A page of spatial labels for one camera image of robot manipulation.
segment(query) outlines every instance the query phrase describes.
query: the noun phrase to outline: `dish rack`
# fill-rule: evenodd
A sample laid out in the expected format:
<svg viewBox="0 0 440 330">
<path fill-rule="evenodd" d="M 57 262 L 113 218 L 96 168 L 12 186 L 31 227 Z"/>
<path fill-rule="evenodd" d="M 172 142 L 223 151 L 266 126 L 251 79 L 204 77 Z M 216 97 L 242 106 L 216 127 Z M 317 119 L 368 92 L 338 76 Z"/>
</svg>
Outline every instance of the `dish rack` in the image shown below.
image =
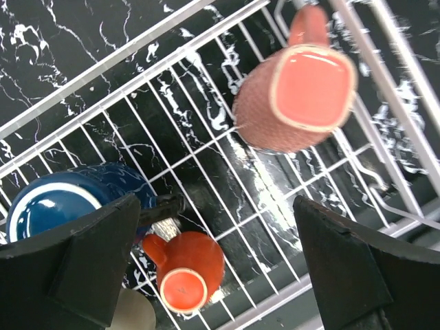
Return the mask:
<svg viewBox="0 0 440 330">
<path fill-rule="evenodd" d="M 221 52 L 225 59 L 229 60 L 227 62 L 228 70 L 239 79 L 236 88 L 239 87 L 239 82 L 245 78 L 245 74 L 237 67 L 237 53 L 234 53 L 234 48 L 228 47 L 225 39 L 222 36 L 227 36 L 231 29 L 239 31 L 244 38 L 247 40 L 247 44 L 252 50 L 253 56 L 255 56 L 259 61 L 264 61 L 265 55 L 258 47 L 256 41 L 253 39 L 252 35 L 248 31 L 245 20 L 250 18 L 252 15 L 258 14 L 264 20 L 265 24 L 270 27 L 270 34 L 276 38 L 276 42 L 282 47 L 286 45 L 286 38 L 289 35 L 289 21 L 291 13 L 295 13 L 297 8 L 300 8 L 304 3 L 318 3 L 319 1 L 301 1 L 301 0 L 253 0 L 246 1 L 245 4 L 233 12 L 227 17 L 219 17 L 219 20 L 215 25 L 211 26 L 205 32 L 199 35 L 192 36 L 183 46 L 171 52 L 168 56 L 159 59 L 154 65 L 151 65 L 148 69 L 139 73 L 135 78 L 131 79 L 123 86 L 117 90 L 111 92 L 108 96 L 104 97 L 102 100 L 97 102 L 95 105 L 89 107 L 81 114 L 73 117 L 63 126 L 60 126 L 57 130 L 50 133 L 48 136 L 40 140 L 34 146 L 28 150 L 22 152 L 20 155 L 12 158 L 9 162 L 5 163 L 0 167 L 0 178 L 4 179 L 8 175 L 17 175 L 20 180 L 25 184 L 29 183 L 29 179 L 23 173 L 21 167 L 24 164 L 29 163 L 31 160 L 37 158 L 47 169 L 47 172 L 52 173 L 53 169 L 51 164 L 48 162 L 45 152 L 51 150 L 55 144 L 59 144 L 62 148 L 61 152 L 65 153 L 71 162 L 71 166 L 78 166 L 80 160 L 73 155 L 68 148 L 65 146 L 63 139 L 69 136 L 74 131 L 82 131 L 85 139 L 90 143 L 90 147 L 96 152 L 101 162 L 106 162 L 106 155 L 100 150 L 97 145 L 96 139 L 93 139 L 90 132 L 86 129 L 87 123 L 93 120 L 96 116 L 103 116 L 110 127 L 113 129 L 113 136 L 116 136 L 118 140 L 122 143 L 123 148 L 127 152 L 128 156 L 135 167 L 140 171 L 140 173 L 149 180 L 153 189 L 154 183 L 165 175 L 172 177 L 177 184 L 177 187 L 182 191 L 191 208 L 195 212 L 195 218 L 197 218 L 198 223 L 203 226 L 204 231 L 209 235 L 214 237 L 216 240 L 222 240 L 233 232 L 243 240 L 243 245 L 247 249 L 246 254 L 249 258 L 253 259 L 255 265 L 258 266 L 259 274 L 264 278 L 270 288 L 271 292 L 268 296 L 262 299 L 255 299 L 249 293 L 248 285 L 245 281 L 241 280 L 240 274 L 234 270 L 234 266 L 231 264 L 228 258 L 228 253 L 226 257 L 226 264 L 230 270 L 231 277 L 238 283 L 238 292 L 243 294 L 244 299 L 247 300 L 247 304 L 250 306 L 249 309 L 240 311 L 237 313 L 225 302 L 227 295 L 235 294 L 227 292 L 227 290 L 220 289 L 213 297 L 211 303 L 194 313 L 191 316 L 178 316 L 167 310 L 163 302 L 158 298 L 157 287 L 155 286 L 155 275 L 154 270 L 151 272 L 146 271 L 140 260 L 140 255 L 133 251 L 131 256 L 133 262 L 141 270 L 145 281 L 142 281 L 133 289 L 138 289 L 141 292 L 146 293 L 152 292 L 156 295 L 155 301 L 158 302 L 157 306 L 162 306 L 164 317 L 168 320 L 169 326 L 163 326 L 161 328 L 161 320 L 158 320 L 159 329 L 186 329 L 191 327 L 191 329 L 244 329 L 253 323 L 257 322 L 261 318 L 264 318 L 267 314 L 275 311 L 279 307 L 288 303 L 289 301 L 300 297 L 305 292 L 312 289 L 310 279 L 307 274 L 300 274 L 297 271 L 294 263 L 292 263 L 292 256 L 286 253 L 285 249 L 281 246 L 279 239 L 276 238 L 276 232 L 273 227 L 266 221 L 264 217 L 265 211 L 276 207 L 280 208 L 281 204 L 287 203 L 287 205 L 292 206 L 291 199 L 298 193 L 304 193 L 310 198 L 317 199 L 316 195 L 311 191 L 311 187 L 318 180 L 325 179 L 329 182 L 329 185 L 333 187 L 331 196 L 326 196 L 325 198 L 321 195 L 321 199 L 318 200 L 327 203 L 325 205 L 332 203 L 336 199 L 338 205 L 343 209 L 345 216 L 357 221 L 357 217 L 349 206 L 348 201 L 341 193 L 338 188 L 339 183 L 335 181 L 333 174 L 337 168 L 345 164 L 349 164 L 352 168 L 352 182 L 356 182 L 357 188 L 363 191 L 363 196 L 368 199 L 370 206 L 375 211 L 375 216 L 380 220 L 380 225 L 376 226 L 379 231 L 388 234 L 392 237 L 403 237 L 405 234 L 418 228 L 421 224 L 427 224 L 430 227 L 440 229 L 440 225 L 436 222 L 439 218 L 440 204 L 438 198 L 434 198 L 429 204 L 421 205 L 421 202 L 417 199 L 417 194 L 413 191 L 411 184 L 408 184 L 407 177 L 402 170 L 402 167 L 408 167 L 404 163 L 402 158 L 395 157 L 393 154 L 393 147 L 386 143 L 384 139 L 383 132 L 380 131 L 380 127 L 377 125 L 378 117 L 371 115 L 371 112 L 367 109 L 362 97 L 358 94 L 355 98 L 355 103 L 353 106 L 353 113 L 349 123 L 357 123 L 357 125 L 362 129 L 363 134 L 367 138 L 367 143 L 361 146 L 354 147 L 350 138 L 347 137 L 349 134 L 344 129 L 337 129 L 332 141 L 336 142 L 338 146 L 338 152 L 341 154 L 341 158 L 334 162 L 333 164 L 326 164 L 323 159 L 324 156 L 320 154 L 320 148 L 312 147 L 307 152 L 302 154 L 305 155 L 306 161 L 311 161 L 312 156 L 306 153 L 313 154 L 313 158 L 316 159 L 318 167 L 320 169 L 319 173 L 313 173 L 311 177 L 304 178 L 298 172 L 297 162 L 299 156 L 297 155 L 286 155 L 277 156 L 282 158 L 284 164 L 287 165 L 289 170 L 295 174 L 298 180 L 298 185 L 286 193 L 275 192 L 277 195 L 277 200 L 267 205 L 260 205 L 254 200 L 252 193 L 247 188 L 244 179 L 240 175 L 236 166 L 231 162 L 230 158 L 227 156 L 221 140 L 223 138 L 232 136 L 234 134 L 235 128 L 230 125 L 220 133 L 216 132 L 212 128 L 211 124 L 208 123 L 206 116 L 202 113 L 204 110 L 200 109 L 196 102 L 193 100 L 192 94 L 185 85 L 185 82 L 181 79 L 179 74 L 175 71 L 175 65 L 181 63 L 183 60 L 192 62 L 192 65 L 197 68 L 200 75 L 203 77 L 203 81 L 210 86 L 210 93 L 214 96 L 214 100 L 220 109 L 223 109 L 222 113 L 224 120 L 231 121 L 232 112 L 230 110 L 230 104 L 223 97 L 223 93 L 217 86 L 215 78 L 209 73 L 207 66 L 204 64 L 208 59 L 203 58 L 203 56 L 198 55 L 198 50 L 206 45 L 207 43 L 215 42 L 218 47 L 218 52 Z M 141 48 L 147 46 L 148 44 L 156 41 L 161 35 L 165 34 L 171 28 L 179 26 L 186 19 L 189 19 L 192 15 L 196 15 L 199 11 L 211 6 L 214 0 L 193 0 L 180 10 L 177 10 L 170 14 L 167 19 L 153 26 L 152 28 L 145 31 L 145 33 L 139 35 L 137 38 L 128 42 L 125 46 L 117 49 L 114 53 L 108 57 L 101 60 L 99 63 L 71 80 L 54 93 L 50 94 L 45 99 L 41 100 L 33 107 L 29 108 L 27 111 L 23 112 L 21 115 L 17 116 L 15 119 L 11 120 L 9 123 L 3 125 L 0 128 L 0 138 L 6 138 L 10 134 L 14 133 L 17 129 L 23 127 L 31 120 L 38 118 L 41 114 L 51 109 L 54 105 L 58 104 L 61 100 L 70 96 L 74 92 L 78 91 L 81 87 L 85 86 L 87 83 L 91 82 L 93 79 L 99 77 L 101 74 L 105 73 L 109 68 L 117 65 L 125 58 L 132 56 Z M 440 105 L 438 98 L 435 95 L 433 88 L 430 86 L 428 79 L 426 78 L 423 69 L 421 68 L 418 60 L 415 58 L 413 51 L 408 45 L 407 40 L 404 38 L 402 31 L 400 30 L 398 24 L 393 18 L 393 13 L 391 9 L 386 4 L 385 0 L 374 0 L 374 1 L 345 1 L 345 0 L 328 0 L 328 4 L 333 6 L 335 12 L 333 13 L 332 24 L 333 28 L 343 28 L 346 29 L 343 32 L 342 38 L 350 45 L 355 51 L 350 55 L 356 56 L 360 60 L 359 68 L 361 74 L 364 76 L 371 76 L 375 83 L 377 84 L 380 91 L 383 94 L 383 105 L 389 106 L 392 111 L 393 118 L 396 120 L 404 129 L 404 135 L 407 142 L 410 145 L 410 152 L 414 155 L 414 158 L 420 163 L 417 167 L 417 172 L 421 173 L 429 182 L 429 189 L 435 193 L 436 196 L 440 196 L 440 165 L 437 161 L 437 156 L 433 151 L 427 137 L 424 135 L 422 130 L 423 127 L 417 121 L 417 117 L 414 113 L 408 111 L 407 104 L 404 104 L 402 97 L 399 94 L 399 88 L 402 86 L 397 86 L 394 78 L 391 76 L 385 62 L 381 58 L 381 54 L 376 50 L 372 38 L 366 33 L 366 28 L 361 21 L 359 14 L 355 10 L 355 4 L 366 3 L 370 11 L 375 15 L 377 22 L 382 28 L 383 33 L 385 33 L 389 42 L 393 44 L 393 47 L 398 54 L 399 60 L 403 63 L 403 66 L 407 69 L 407 77 L 413 82 L 413 85 L 420 96 L 420 103 L 423 105 L 428 117 L 430 118 L 430 124 L 433 125 L 434 130 L 439 132 L 440 130 Z M 177 82 L 177 85 L 182 90 L 183 94 L 189 101 L 191 105 L 190 111 L 193 116 L 199 118 L 203 127 L 206 129 L 209 135 L 209 141 L 203 142 L 201 146 L 194 148 L 190 143 L 188 143 L 187 136 L 181 132 L 181 129 L 176 122 L 175 118 L 167 111 L 167 107 L 174 107 L 177 110 L 177 104 L 173 104 L 170 101 L 166 104 L 161 96 L 166 98 L 166 87 L 165 89 L 158 89 L 153 86 L 152 79 L 158 77 L 161 73 L 168 71 L 172 76 L 173 80 Z M 187 155 L 177 160 L 176 162 L 169 162 L 162 148 L 159 146 L 154 136 L 150 132 L 151 122 L 145 122 L 139 113 L 137 108 L 133 103 L 133 93 L 135 93 L 139 88 L 147 86 L 154 96 L 157 98 L 162 110 L 170 120 L 171 125 L 174 127 L 181 143 L 186 149 Z M 231 93 L 234 93 L 234 86 L 230 86 Z M 119 102 L 125 102 L 127 111 L 131 111 L 131 116 L 134 116 L 138 121 L 138 124 L 142 127 L 143 134 L 148 136 L 148 139 L 152 142 L 154 149 L 157 151 L 157 156 L 160 157 L 166 165 L 166 168 L 160 173 L 156 173 L 154 176 L 148 176 L 145 167 L 140 164 L 136 158 L 135 151 L 133 151 L 129 143 L 124 140 L 119 131 L 119 127 L 113 123 L 107 109 L 116 105 Z M 209 173 L 204 169 L 204 165 L 201 164 L 198 154 L 214 147 L 217 154 L 224 160 L 228 175 L 234 178 L 237 182 L 239 188 L 241 189 L 243 195 L 248 200 L 250 207 L 252 209 L 252 214 L 244 219 L 237 218 L 233 215 L 233 210 L 228 209 L 227 203 L 223 200 L 221 193 L 218 191 L 216 186 L 212 182 L 212 178 Z M 374 155 L 379 160 L 379 163 L 384 167 L 384 171 L 379 173 L 374 168 L 368 167 L 365 163 L 360 160 L 360 155 L 365 151 L 374 151 L 371 155 Z M 247 149 L 248 153 L 253 157 L 255 166 L 260 166 L 264 168 L 265 160 L 262 155 L 259 155 L 256 151 L 252 149 Z M 201 178 L 204 180 L 206 185 L 209 187 L 210 191 L 217 198 L 217 203 L 220 204 L 225 212 L 225 216 L 228 217 L 232 222 L 232 227 L 224 230 L 221 234 L 215 234 L 210 226 L 207 224 L 208 219 L 201 210 L 201 206 L 197 205 L 197 201 L 191 198 L 191 194 L 188 192 L 188 188 L 182 183 L 179 176 L 176 174 L 177 168 L 184 162 L 192 160 L 195 165 L 199 168 L 201 173 Z M 392 197 L 387 193 L 390 189 L 394 189 L 394 195 L 397 195 L 400 200 L 399 207 L 392 204 L 390 200 Z M 11 197 L 4 191 L 3 187 L 0 187 L 0 194 L 2 197 L 2 202 L 4 205 L 0 204 L 0 212 L 4 218 L 7 217 L 8 207 L 11 204 Z M 396 220 L 390 220 L 388 215 L 394 215 L 397 217 Z M 287 285 L 281 285 L 275 281 L 271 273 L 272 269 L 262 262 L 261 258 L 257 256 L 255 252 L 256 246 L 251 242 L 243 233 L 244 228 L 247 224 L 259 221 L 263 226 L 265 232 L 267 233 L 268 239 L 274 245 L 274 248 L 280 255 L 280 263 L 285 266 L 285 269 L 289 272 L 292 277 L 291 283 Z M 295 233 L 294 220 L 290 219 L 290 229 Z M 159 232 L 162 236 L 166 238 L 173 237 L 179 230 L 176 226 L 175 221 L 169 219 L 161 224 L 155 226 L 155 230 Z M 5 234 L 0 232 L 0 239 L 2 243 L 6 243 Z M 300 243 L 297 241 L 295 243 L 295 248 L 300 252 Z M 222 309 L 222 315 L 225 319 L 218 321 L 218 323 L 211 322 L 207 320 L 206 314 L 209 313 L 209 309 L 212 308 Z M 322 323 L 317 316 L 307 324 L 304 324 L 299 329 L 323 329 Z"/>
</svg>

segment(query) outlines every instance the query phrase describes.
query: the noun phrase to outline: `ceramic mug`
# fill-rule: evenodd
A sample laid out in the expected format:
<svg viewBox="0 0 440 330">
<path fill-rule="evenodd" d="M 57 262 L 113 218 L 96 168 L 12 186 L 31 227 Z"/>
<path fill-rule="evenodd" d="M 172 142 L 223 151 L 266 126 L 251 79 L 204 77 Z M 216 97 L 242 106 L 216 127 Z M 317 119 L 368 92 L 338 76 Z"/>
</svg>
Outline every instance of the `ceramic mug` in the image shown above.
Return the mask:
<svg viewBox="0 0 440 330">
<path fill-rule="evenodd" d="M 8 240 L 12 243 L 73 221 L 128 193 L 136 195 L 143 209 L 144 225 L 138 227 L 134 243 L 149 231 L 153 222 L 149 215 L 175 217 L 183 207 L 181 199 L 155 196 L 143 176 L 127 165 L 80 166 L 40 177 L 15 197 L 6 223 Z"/>
<path fill-rule="evenodd" d="M 169 242 L 148 234 L 142 247 L 156 264 L 160 296 L 175 313 L 188 314 L 204 306 L 223 280 L 223 251 L 205 234 L 183 232 Z"/>
<path fill-rule="evenodd" d="M 327 16 L 305 5 L 294 17 L 289 47 L 255 68 L 233 104 L 240 136 L 268 153 L 293 153 L 342 126 L 358 85 L 348 56 L 331 49 Z"/>
<path fill-rule="evenodd" d="M 122 288 L 108 330 L 155 330 L 156 314 L 145 296 Z"/>
</svg>

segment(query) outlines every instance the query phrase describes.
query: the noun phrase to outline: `blue mug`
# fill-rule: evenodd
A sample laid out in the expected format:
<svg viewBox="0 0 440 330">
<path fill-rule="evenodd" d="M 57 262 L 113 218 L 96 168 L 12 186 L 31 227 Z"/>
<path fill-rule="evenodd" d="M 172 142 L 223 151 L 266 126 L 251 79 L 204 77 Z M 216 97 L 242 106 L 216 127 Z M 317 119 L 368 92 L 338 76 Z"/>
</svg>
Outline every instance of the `blue mug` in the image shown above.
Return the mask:
<svg viewBox="0 0 440 330">
<path fill-rule="evenodd" d="M 142 209 L 134 243 L 145 236 L 152 223 L 175 217 L 184 209 L 183 197 L 155 196 L 143 176 L 127 165 L 80 166 L 40 177 L 15 197 L 6 223 L 8 241 L 76 220 L 129 193 L 140 200 Z"/>
</svg>

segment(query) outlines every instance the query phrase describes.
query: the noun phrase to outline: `pink mug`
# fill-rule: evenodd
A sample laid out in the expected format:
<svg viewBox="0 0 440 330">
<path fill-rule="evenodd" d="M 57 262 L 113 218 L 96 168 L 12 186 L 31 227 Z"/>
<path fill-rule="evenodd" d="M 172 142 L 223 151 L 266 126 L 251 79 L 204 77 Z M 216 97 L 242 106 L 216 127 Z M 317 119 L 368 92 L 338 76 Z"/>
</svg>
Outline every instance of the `pink mug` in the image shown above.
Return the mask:
<svg viewBox="0 0 440 330">
<path fill-rule="evenodd" d="M 341 127 L 358 85 L 348 56 L 330 48 L 327 16 L 305 5 L 294 17 L 289 47 L 272 54 L 242 84 L 233 104 L 240 136 L 268 153 L 293 153 Z"/>
</svg>

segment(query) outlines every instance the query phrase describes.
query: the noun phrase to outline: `coral mug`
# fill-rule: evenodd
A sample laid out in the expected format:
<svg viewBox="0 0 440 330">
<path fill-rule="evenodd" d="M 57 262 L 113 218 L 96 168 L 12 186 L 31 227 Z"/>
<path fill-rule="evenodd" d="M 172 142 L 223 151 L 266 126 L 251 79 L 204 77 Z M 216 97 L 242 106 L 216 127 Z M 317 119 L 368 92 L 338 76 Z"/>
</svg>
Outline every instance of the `coral mug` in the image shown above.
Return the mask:
<svg viewBox="0 0 440 330">
<path fill-rule="evenodd" d="M 350 58 L 329 47 L 327 16 L 305 5 L 294 17 L 289 47 L 255 68 L 233 111 L 240 136 L 268 153 L 293 153 L 323 141 L 349 116 L 358 75 Z"/>
<path fill-rule="evenodd" d="M 175 313 L 188 314 L 204 306 L 223 280 L 223 251 L 205 234 L 183 232 L 169 242 L 148 234 L 142 247 L 157 266 L 160 296 Z"/>
</svg>

